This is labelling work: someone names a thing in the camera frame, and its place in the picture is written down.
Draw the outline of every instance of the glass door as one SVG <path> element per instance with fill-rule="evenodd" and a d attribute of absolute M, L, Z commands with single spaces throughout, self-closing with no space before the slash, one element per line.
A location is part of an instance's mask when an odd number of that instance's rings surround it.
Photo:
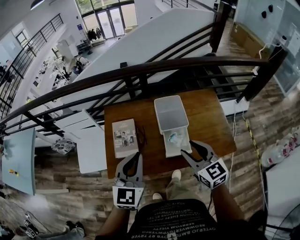
<path fill-rule="evenodd" d="M 98 13 L 98 18 L 101 23 L 104 35 L 106 39 L 114 38 L 114 33 L 112 30 L 111 23 L 109 21 L 108 15 L 106 11 Z"/>
<path fill-rule="evenodd" d="M 114 8 L 109 10 L 110 17 L 112 20 L 112 26 L 114 29 L 115 37 L 119 37 L 125 34 L 124 27 L 121 19 L 120 9 Z"/>

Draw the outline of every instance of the light blue table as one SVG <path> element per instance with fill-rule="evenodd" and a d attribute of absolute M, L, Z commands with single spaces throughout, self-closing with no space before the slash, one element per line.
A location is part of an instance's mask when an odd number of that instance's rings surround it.
<path fill-rule="evenodd" d="M 4 137 L 6 155 L 2 157 L 2 181 L 7 185 L 30 195 L 35 194 L 34 144 L 35 129 L 27 129 Z M 12 169 L 19 173 L 9 173 Z"/>

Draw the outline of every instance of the white box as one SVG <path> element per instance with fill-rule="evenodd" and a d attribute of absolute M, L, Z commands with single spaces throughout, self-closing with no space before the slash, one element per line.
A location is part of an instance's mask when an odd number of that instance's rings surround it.
<path fill-rule="evenodd" d="M 162 97 L 154 100 L 155 114 L 160 134 L 164 136 L 165 156 L 167 158 L 181 155 L 183 149 L 192 152 L 188 137 L 188 118 L 180 96 Z M 177 147 L 168 139 L 173 133 L 182 137 L 181 146 Z"/>

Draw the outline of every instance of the shoe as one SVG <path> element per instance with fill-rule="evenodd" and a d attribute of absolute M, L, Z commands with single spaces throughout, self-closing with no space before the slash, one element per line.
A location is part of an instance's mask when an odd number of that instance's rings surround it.
<path fill-rule="evenodd" d="M 66 226 L 68 227 L 68 229 L 70 229 L 70 231 L 72 229 L 76 228 L 76 225 L 74 223 L 72 223 L 71 221 L 67 221 Z"/>
<path fill-rule="evenodd" d="M 77 222 L 77 223 L 76 223 L 76 227 L 79 227 L 79 228 L 82 228 L 82 229 L 83 229 L 84 237 L 85 237 L 85 236 L 86 236 L 86 235 L 85 235 L 85 230 L 84 230 L 84 227 L 83 227 L 82 223 L 81 223 L 81 222 Z"/>
<path fill-rule="evenodd" d="M 153 200 L 162 200 L 163 197 L 161 196 L 161 194 L 155 193 L 155 194 L 153 194 L 152 199 Z"/>
<path fill-rule="evenodd" d="M 173 178 L 178 178 L 179 181 L 181 180 L 181 171 L 179 169 L 175 170 L 173 173 L 172 173 L 172 179 Z"/>

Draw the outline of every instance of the person's left arm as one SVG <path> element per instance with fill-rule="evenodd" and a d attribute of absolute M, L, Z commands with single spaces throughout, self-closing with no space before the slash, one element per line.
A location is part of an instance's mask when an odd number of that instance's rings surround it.
<path fill-rule="evenodd" d="M 97 236 L 120 236 L 127 233 L 130 210 L 115 206 L 105 223 L 97 231 Z"/>

